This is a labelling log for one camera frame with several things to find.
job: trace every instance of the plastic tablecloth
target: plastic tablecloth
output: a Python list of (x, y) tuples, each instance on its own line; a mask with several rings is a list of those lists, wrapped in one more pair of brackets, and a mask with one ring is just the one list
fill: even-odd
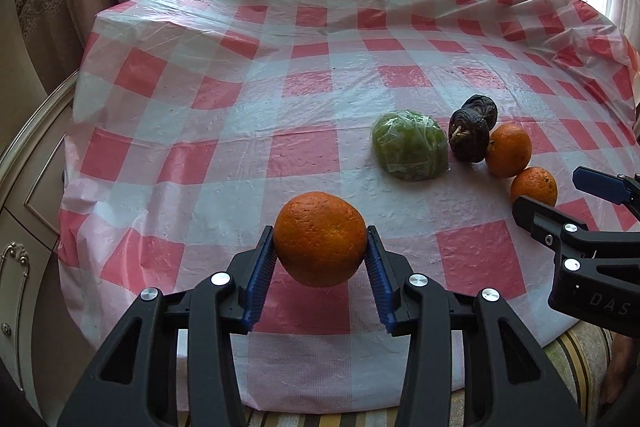
[[(324, 190), (416, 271), (460, 293), (498, 289), (546, 344), (575, 321), (546, 304), (552, 252), (515, 225), (509, 182), (452, 157), (436, 180), (390, 178), (370, 126), (410, 108), (446, 128), (486, 94), (500, 121), (529, 133), (558, 209), (629, 230), (624, 208), (578, 192), (571, 175), (635, 171), (638, 86), (636, 51), (578, 0), (126, 2), (95, 21), (65, 139), (58, 254), (70, 313), (97, 347), (144, 287), (194, 287), (254, 247), (293, 195)], [(261, 321), (233, 347), (247, 405), (343, 412), (398, 403), (408, 339), (383, 331), (364, 268), (313, 289), (278, 264)], [(452, 359), (457, 388), (457, 334)]]

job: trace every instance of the person's skin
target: person's skin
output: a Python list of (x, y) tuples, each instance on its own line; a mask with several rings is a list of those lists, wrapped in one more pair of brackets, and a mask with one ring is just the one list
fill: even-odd
[(611, 362), (600, 389), (600, 403), (613, 403), (625, 387), (627, 378), (636, 368), (637, 351), (633, 339), (614, 334)]

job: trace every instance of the tablecloth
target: tablecloth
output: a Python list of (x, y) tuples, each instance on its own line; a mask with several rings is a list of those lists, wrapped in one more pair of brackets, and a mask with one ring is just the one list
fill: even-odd
[[(99, 346), (137, 293), (195, 286), (252, 248), (293, 195), (336, 194), (388, 250), (448, 289), (494, 287), (546, 344), (575, 321), (549, 309), (552, 252), (511, 218), (484, 163), (429, 182), (386, 175), (370, 126), (387, 110), (446, 128), (472, 94), (497, 103), (590, 229), (637, 228), (575, 190), (578, 165), (631, 174), (638, 54), (578, 0), (133, 0), (98, 15), (65, 139), (60, 277)], [(235, 336), (244, 402), (343, 412), (398, 403), (408, 339), (378, 322), (364, 268), (313, 289), (276, 266), (262, 320)], [(462, 385), (453, 334), (452, 386)], [(186, 336), (178, 402), (186, 405)]]

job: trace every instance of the orange fruit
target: orange fruit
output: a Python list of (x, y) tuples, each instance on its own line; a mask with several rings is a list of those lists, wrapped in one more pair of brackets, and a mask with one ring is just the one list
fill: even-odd
[(531, 159), (531, 139), (512, 123), (503, 123), (491, 133), (484, 161), (497, 178), (511, 178), (522, 172)]
[(367, 227), (346, 201), (325, 192), (307, 192), (283, 206), (273, 227), (273, 243), (293, 279), (306, 286), (335, 286), (362, 263)]
[(549, 171), (542, 167), (529, 167), (511, 182), (511, 203), (518, 196), (528, 196), (540, 203), (555, 206), (558, 201), (558, 186)]

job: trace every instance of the green vegetable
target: green vegetable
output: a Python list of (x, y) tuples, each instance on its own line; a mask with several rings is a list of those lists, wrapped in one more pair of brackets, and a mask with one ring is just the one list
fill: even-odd
[(386, 112), (371, 133), (380, 165), (405, 181), (429, 180), (449, 166), (447, 136), (430, 116), (408, 109)]

